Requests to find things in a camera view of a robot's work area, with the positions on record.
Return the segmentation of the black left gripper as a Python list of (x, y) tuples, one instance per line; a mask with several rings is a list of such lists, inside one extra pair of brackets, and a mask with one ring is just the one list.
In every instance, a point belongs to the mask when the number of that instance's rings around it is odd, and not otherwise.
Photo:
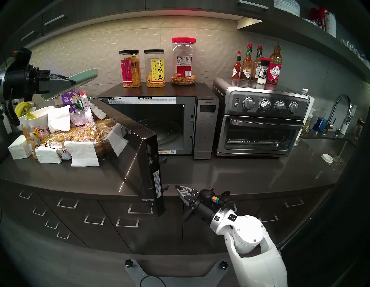
[(72, 86), (76, 81), (66, 76), (50, 73), (33, 65), (12, 68), (6, 71), (3, 80), (4, 96), (32, 96), (49, 93), (49, 86)]

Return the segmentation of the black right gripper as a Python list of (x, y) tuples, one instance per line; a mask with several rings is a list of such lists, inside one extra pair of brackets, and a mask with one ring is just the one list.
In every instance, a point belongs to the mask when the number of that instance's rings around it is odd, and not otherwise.
[(175, 185), (182, 201), (190, 207), (183, 214), (183, 221), (188, 221), (194, 215), (198, 216), (209, 226), (215, 216), (213, 208), (214, 192), (197, 192), (193, 188)]

